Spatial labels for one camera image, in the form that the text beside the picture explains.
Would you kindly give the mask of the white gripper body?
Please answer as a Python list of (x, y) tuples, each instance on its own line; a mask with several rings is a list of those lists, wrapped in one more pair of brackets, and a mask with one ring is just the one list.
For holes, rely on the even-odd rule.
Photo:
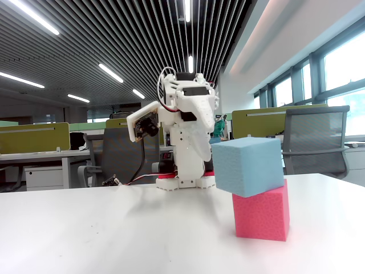
[(180, 110), (177, 108), (177, 97), (179, 95), (214, 95), (216, 101), (216, 93), (214, 89), (207, 84), (188, 80), (171, 81), (171, 106), (178, 110), (178, 121), (183, 121), (180, 115)]

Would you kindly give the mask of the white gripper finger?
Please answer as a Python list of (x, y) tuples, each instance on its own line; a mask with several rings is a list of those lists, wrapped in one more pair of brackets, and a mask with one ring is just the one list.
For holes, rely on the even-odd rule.
[(206, 132), (214, 130), (214, 95), (179, 95), (177, 108), (185, 122), (199, 122)]
[(200, 126), (193, 126), (186, 129), (188, 142), (195, 150), (196, 154), (204, 161), (211, 160), (210, 134)]

